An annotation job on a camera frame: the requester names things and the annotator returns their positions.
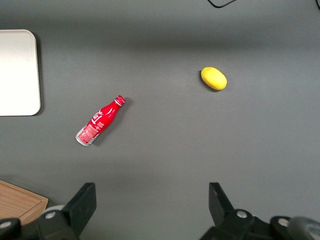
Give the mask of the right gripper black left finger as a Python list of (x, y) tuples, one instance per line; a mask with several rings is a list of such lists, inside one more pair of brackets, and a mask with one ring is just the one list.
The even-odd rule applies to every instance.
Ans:
[(39, 217), (39, 239), (78, 240), (96, 207), (96, 185), (85, 183), (66, 205), (50, 207)]

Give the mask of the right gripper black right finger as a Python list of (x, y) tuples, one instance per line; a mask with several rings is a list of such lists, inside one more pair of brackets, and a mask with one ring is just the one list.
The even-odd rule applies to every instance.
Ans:
[(253, 234), (255, 218), (246, 210), (235, 209), (217, 182), (209, 184), (208, 207), (214, 226), (202, 240), (256, 240)]

